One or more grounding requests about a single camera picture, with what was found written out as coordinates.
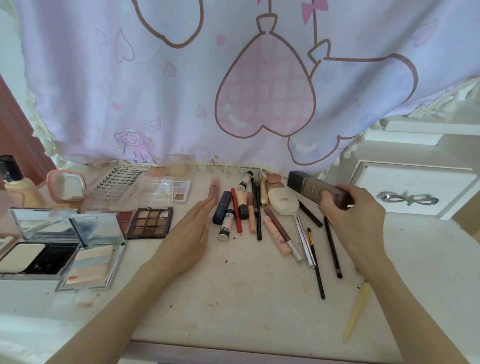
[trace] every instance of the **desk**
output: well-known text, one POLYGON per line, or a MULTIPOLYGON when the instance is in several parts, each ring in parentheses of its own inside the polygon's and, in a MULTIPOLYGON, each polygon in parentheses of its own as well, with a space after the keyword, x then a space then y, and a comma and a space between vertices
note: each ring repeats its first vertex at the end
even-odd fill
MULTIPOLYGON (((78 165, 72 169, 84 174, 88 182, 105 172, 78 165)), ((221 178, 223 191, 236 187, 242 175, 196 172, 187 204, 175 205, 173 224, 207 197, 212 177, 221 178)), ((321 217, 314 203, 302 201, 321 217)), ((205 257, 163 292, 133 339, 400 363, 400 353, 374 295, 349 343, 343 343, 342 332, 363 277, 336 241, 344 275, 338 279, 324 228, 318 229, 299 213, 305 228, 313 232, 325 301, 320 299, 315 272, 305 263, 298 265, 291 256, 283 258, 265 228, 264 238, 258 242, 244 221, 242 234, 234 228, 230 240, 221 242, 217 238, 220 227, 209 218, 205 257)), ((292 217, 279 220, 298 243, 292 217)), ((106 292, 54 292, 57 282, 0 281, 0 352, 32 363, 46 361, 125 286, 160 244, 161 240, 129 242, 112 289, 106 292)), ((408 287, 455 345, 472 363, 480 359, 480 246, 453 221, 406 214, 387 215, 385 246, 408 287)))

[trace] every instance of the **drawer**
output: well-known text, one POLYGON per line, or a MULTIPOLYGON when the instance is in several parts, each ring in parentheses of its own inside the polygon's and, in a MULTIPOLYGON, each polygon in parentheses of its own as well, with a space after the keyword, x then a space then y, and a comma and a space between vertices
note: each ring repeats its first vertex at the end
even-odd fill
POLYGON ((362 162, 350 184, 365 188, 387 212, 436 216, 476 177, 475 173, 468 170, 362 162), (438 198, 439 202, 432 206, 417 203, 408 206, 406 201, 387 203, 381 200, 385 192, 405 198, 414 195, 415 199, 430 195, 438 198))

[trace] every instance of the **brown foundation bottle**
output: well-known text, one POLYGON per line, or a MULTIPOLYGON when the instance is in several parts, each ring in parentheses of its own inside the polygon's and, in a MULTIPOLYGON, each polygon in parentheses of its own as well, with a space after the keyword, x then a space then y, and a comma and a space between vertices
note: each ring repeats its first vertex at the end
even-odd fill
POLYGON ((347 210, 348 206, 354 204, 353 198, 348 192, 299 170, 290 172, 287 187, 317 204, 322 201, 322 191, 330 192, 335 205, 342 210, 347 210))

